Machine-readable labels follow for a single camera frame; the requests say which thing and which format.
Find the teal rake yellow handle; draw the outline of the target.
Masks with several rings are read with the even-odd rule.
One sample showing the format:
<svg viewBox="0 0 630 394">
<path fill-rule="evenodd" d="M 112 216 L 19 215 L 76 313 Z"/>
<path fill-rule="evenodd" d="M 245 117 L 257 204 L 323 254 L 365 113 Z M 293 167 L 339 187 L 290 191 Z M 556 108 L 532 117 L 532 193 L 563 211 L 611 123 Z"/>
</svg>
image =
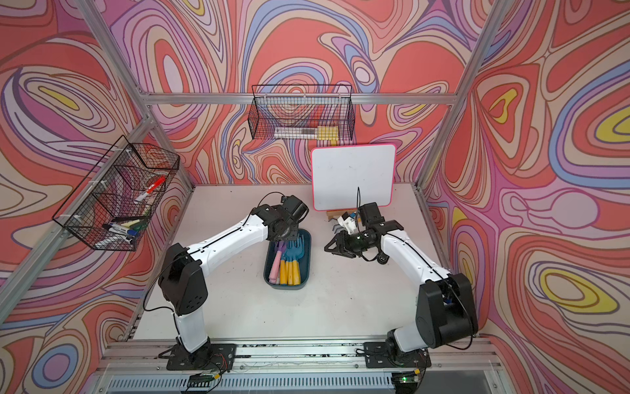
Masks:
<svg viewBox="0 0 630 394">
<path fill-rule="evenodd" d="M 279 271 L 278 279 L 279 279 L 280 285 L 285 286 L 288 284 L 287 266 L 286 266 L 286 261 L 284 259 L 282 259 L 280 262 L 280 271 Z"/>
<path fill-rule="evenodd" d="M 305 255 L 305 241 L 299 236 L 295 242 L 295 252 L 293 260 L 293 285 L 301 284 L 300 259 Z"/>
<path fill-rule="evenodd" d="M 293 286 L 294 285 L 294 265 L 292 261 L 285 262 L 285 272 L 286 272 L 287 285 Z"/>
</svg>

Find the blue rake yellow handle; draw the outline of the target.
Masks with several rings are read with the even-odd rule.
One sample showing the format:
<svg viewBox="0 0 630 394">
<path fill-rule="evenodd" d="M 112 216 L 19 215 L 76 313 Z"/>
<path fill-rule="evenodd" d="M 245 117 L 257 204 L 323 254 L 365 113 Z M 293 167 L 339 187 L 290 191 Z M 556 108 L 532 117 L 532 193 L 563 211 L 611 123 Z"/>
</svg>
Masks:
<svg viewBox="0 0 630 394">
<path fill-rule="evenodd" d="M 332 230 L 335 234 L 338 234 L 342 231 L 346 231 L 348 234 L 351 234 L 353 224 L 354 221 L 350 216 L 347 216 L 345 218 L 343 216 L 340 216 L 333 220 Z"/>
</svg>

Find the purple rake pink handle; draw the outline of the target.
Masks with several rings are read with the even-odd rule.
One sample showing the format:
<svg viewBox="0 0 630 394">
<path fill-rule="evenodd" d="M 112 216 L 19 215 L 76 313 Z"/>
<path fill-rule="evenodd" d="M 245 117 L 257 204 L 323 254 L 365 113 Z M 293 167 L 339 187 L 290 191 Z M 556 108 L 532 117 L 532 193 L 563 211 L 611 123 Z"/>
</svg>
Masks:
<svg viewBox="0 0 630 394">
<path fill-rule="evenodd" d="M 274 260 L 272 262 L 272 268 L 268 277 L 268 282 L 272 285 L 278 284 L 278 278 L 280 274 L 282 256 L 285 253 L 286 242 L 279 241 L 276 246 Z"/>
</svg>

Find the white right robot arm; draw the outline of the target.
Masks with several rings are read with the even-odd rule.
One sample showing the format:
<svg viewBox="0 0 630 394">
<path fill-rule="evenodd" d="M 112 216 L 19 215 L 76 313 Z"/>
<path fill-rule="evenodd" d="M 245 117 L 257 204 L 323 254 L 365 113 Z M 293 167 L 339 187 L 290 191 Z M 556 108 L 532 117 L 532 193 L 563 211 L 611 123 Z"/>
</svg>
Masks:
<svg viewBox="0 0 630 394">
<path fill-rule="evenodd" d="M 404 353 L 473 339 L 478 333 L 472 284 L 464 274 L 453 274 L 431 260 L 411 240 L 404 227 L 385 219 L 375 203 L 362 205 L 357 215 L 364 226 L 348 215 L 341 218 L 342 229 L 325 246 L 327 253 L 348 259 L 369 261 L 364 253 L 372 249 L 379 264 L 394 261 L 418 286 L 413 323 L 388 334 L 393 348 Z"/>
</svg>

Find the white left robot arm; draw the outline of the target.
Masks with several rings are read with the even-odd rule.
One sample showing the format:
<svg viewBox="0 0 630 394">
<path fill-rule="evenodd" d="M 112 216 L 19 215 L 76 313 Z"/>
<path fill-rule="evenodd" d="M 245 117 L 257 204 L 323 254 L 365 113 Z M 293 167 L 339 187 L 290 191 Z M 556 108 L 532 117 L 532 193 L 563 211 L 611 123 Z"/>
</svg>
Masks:
<svg viewBox="0 0 630 394">
<path fill-rule="evenodd" d="M 282 196 L 278 205 L 252 208 L 234 226 L 190 246 L 171 245 L 157 284 L 173 309 L 177 342 L 194 355 L 210 343 L 203 306 L 208 300 L 206 280 L 221 264 L 264 241 L 295 241 L 309 208 L 300 198 Z"/>
</svg>

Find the dark teal storage box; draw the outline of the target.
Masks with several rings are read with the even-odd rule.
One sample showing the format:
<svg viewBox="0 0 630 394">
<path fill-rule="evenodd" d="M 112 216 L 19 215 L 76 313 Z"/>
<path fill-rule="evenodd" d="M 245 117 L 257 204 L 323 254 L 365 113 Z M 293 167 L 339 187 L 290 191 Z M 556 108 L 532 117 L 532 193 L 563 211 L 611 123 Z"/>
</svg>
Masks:
<svg viewBox="0 0 630 394">
<path fill-rule="evenodd" d="M 297 241 L 270 241 L 263 269 L 263 280 L 277 290 L 299 290 L 308 282 L 311 235 L 299 230 Z"/>
</svg>

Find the pink framed whiteboard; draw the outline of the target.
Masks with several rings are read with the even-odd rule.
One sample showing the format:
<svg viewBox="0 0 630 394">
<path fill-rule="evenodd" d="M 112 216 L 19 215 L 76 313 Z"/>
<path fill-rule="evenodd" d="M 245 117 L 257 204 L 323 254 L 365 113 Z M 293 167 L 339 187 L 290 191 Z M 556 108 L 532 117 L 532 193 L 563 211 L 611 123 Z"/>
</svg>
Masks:
<svg viewBox="0 0 630 394">
<path fill-rule="evenodd" d="M 321 212 L 355 208 L 359 200 L 389 205 L 395 155 L 392 144 L 314 149 L 311 153 L 313 208 Z"/>
</svg>

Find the yellow eraser in basket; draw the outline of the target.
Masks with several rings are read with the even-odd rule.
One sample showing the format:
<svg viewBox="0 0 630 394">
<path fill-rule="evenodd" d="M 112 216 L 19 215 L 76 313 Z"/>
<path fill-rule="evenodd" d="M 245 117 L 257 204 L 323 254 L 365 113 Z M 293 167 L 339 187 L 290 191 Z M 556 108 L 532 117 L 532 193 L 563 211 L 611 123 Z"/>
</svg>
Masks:
<svg viewBox="0 0 630 394">
<path fill-rule="evenodd" d="M 338 141 L 338 126 L 319 126 L 316 131 L 316 139 L 318 141 Z"/>
</svg>

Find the red marker pen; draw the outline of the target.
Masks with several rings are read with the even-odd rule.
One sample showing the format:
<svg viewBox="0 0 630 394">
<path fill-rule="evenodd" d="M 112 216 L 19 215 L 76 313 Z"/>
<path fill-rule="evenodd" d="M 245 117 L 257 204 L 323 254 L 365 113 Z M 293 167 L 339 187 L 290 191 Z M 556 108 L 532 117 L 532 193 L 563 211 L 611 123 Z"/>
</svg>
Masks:
<svg viewBox="0 0 630 394">
<path fill-rule="evenodd" d="M 139 196 L 137 196 L 134 200 L 134 202 L 136 204 L 139 204 L 141 202 L 143 202 L 144 200 L 146 200 L 149 196 L 152 195 L 152 193 L 156 192 L 157 190 L 159 190 L 162 185 L 164 184 L 166 180 L 166 177 L 162 176 L 157 178 L 147 189 L 146 191 L 144 191 L 143 193 L 141 193 Z"/>
</svg>

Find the blue marker pen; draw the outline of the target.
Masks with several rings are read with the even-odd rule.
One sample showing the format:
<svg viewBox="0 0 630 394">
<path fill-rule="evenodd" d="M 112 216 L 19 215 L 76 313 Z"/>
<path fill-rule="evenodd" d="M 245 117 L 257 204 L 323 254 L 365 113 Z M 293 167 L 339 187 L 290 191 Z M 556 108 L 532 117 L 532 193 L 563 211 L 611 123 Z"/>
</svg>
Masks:
<svg viewBox="0 0 630 394">
<path fill-rule="evenodd" d="M 117 234 L 117 235 L 120 235 L 120 236 L 124 236 L 124 237 L 137 237 L 137 236 L 139 236 L 139 232 L 138 231 L 133 230 L 131 228 L 126 228 L 126 227 L 121 226 L 121 225 L 116 224 L 116 223 L 104 223 L 102 225 L 102 228 L 107 230 L 107 231 L 109 231 L 109 232 L 111 232 L 111 233 L 114 233 L 114 234 Z"/>
</svg>

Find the green circuit board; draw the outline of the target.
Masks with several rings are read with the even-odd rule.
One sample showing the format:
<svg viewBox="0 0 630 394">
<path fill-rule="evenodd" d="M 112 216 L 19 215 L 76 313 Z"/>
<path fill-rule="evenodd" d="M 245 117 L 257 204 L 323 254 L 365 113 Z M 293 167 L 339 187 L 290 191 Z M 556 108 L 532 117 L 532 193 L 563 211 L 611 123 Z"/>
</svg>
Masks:
<svg viewBox="0 0 630 394">
<path fill-rule="evenodd" d="M 195 374 L 188 379 L 187 387 L 211 387 L 221 378 L 221 374 Z"/>
</svg>

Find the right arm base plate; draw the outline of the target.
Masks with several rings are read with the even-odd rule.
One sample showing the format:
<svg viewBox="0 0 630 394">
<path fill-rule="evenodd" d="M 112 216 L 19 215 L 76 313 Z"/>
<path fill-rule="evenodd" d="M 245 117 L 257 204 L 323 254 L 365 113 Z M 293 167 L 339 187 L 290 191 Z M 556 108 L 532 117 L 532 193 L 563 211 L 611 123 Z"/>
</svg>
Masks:
<svg viewBox="0 0 630 394">
<path fill-rule="evenodd" d="M 367 341 L 359 348 L 368 369 L 428 369 L 431 358 L 426 349 L 403 352 L 392 341 Z"/>
</svg>

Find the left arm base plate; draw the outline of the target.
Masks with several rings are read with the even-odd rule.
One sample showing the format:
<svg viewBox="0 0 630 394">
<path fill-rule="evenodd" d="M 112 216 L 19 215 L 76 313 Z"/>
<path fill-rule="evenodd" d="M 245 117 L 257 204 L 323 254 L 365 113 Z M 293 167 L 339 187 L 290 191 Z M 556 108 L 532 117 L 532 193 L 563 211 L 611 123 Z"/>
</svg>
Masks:
<svg viewBox="0 0 630 394">
<path fill-rule="evenodd" d="M 167 357 L 167 370 L 191 371 L 219 369 L 229 372 L 236 359 L 236 344 L 207 343 L 189 353 L 182 344 L 175 344 Z"/>
</svg>

